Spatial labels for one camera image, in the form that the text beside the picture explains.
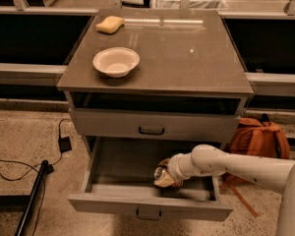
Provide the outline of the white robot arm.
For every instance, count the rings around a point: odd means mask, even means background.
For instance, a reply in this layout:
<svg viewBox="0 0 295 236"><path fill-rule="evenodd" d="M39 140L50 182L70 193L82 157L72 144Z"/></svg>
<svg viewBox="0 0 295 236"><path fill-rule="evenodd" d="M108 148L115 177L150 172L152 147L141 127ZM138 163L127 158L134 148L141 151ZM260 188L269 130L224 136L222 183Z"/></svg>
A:
<svg viewBox="0 0 295 236"><path fill-rule="evenodd" d="M199 145L160 162L154 185L166 188L191 177L230 173L281 195L275 236L295 236L295 160L228 153Z"/></svg>

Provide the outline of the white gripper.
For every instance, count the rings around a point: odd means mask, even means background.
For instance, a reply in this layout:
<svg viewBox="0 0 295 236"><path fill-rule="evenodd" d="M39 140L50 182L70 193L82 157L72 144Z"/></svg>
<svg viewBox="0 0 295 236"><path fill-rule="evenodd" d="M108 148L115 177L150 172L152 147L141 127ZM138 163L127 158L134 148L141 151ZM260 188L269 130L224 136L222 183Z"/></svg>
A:
<svg viewBox="0 0 295 236"><path fill-rule="evenodd" d="M178 153L171 158L161 160L157 166L167 167L168 173L175 180L188 180L195 176L195 167L189 153ZM174 184L174 180L168 176L156 179L154 185L159 188L167 188Z"/></svg>

